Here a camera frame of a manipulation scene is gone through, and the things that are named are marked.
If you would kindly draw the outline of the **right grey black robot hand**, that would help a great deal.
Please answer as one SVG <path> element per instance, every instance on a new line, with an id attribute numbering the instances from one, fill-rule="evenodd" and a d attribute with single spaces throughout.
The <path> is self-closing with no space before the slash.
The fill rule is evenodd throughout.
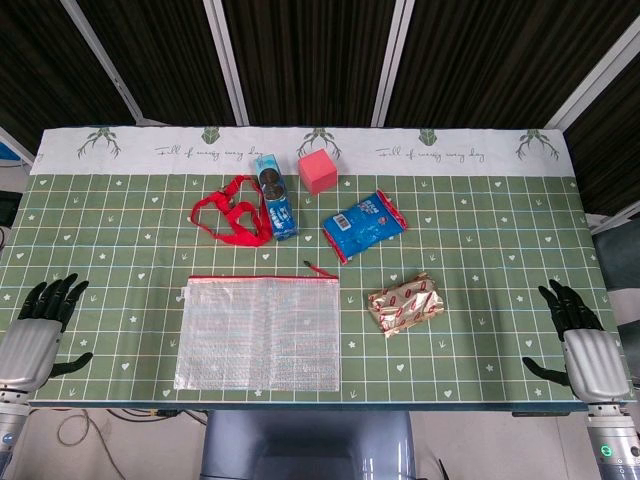
<path id="1" fill-rule="evenodd" d="M 546 301 L 561 344 L 565 369 L 540 366 L 524 357 L 535 376 L 568 387 L 586 404 L 619 403 L 629 394 L 629 381 L 618 347 L 596 314 L 572 288 L 554 279 L 538 291 Z"/>

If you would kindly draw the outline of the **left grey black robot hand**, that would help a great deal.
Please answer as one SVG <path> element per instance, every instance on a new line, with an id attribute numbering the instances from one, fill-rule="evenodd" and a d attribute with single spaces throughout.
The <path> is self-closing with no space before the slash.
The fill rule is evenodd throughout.
<path id="1" fill-rule="evenodd" d="M 76 304 L 89 286 L 73 273 L 51 283 L 41 282 L 25 301 L 1 341 L 1 400 L 22 399 L 43 387 L 51 378 L 84 368 L 93 359 L 85 352 L 68 362 L 56 360 L 62 336 Z"/>

